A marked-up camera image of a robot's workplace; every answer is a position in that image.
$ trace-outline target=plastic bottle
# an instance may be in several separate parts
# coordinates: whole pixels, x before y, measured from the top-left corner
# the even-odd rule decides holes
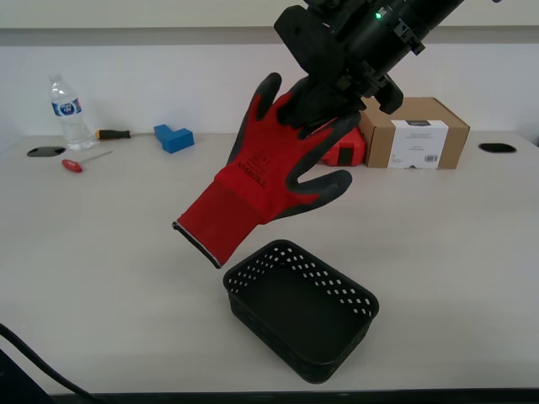
[[[84,124],[83,109],[78,97],[60,74],[49,77],[51,80],[52,108],[61,122],[61,129],[71,150],[85,150],[94,145],[94,138]]]

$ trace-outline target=bottle label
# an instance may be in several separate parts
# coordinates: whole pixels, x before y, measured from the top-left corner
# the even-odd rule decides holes
[[[78,98],[71,101],[71,103],[52,103],[52,108],[54,109],[54,113],[58,116],[75,115],[83,112]]]

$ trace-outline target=brown box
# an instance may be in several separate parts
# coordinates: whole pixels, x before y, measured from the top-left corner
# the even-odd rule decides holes
[[[361,114],[360,130],[367,144],[367,167],[387,168],[390,165],[396,131],[393,120],[441,120],[449,126],[449,130],[438,168],[456,168],[470,127],[436,98],[405,98],[403,106],[391,115],[381,112],[380,104],[375,99],[369,98],[364,101],[367,109]]]

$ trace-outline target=white label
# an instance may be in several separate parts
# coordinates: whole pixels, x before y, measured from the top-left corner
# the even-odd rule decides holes
[[[438,168],[449,126],[441,120],[393,120],[389,168]]]

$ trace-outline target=red case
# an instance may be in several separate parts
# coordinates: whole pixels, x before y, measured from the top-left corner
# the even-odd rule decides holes
[[[365,160],[366,144],[360,129],[352,130],[329,150],[322,161],[332,167],[355,167]]]

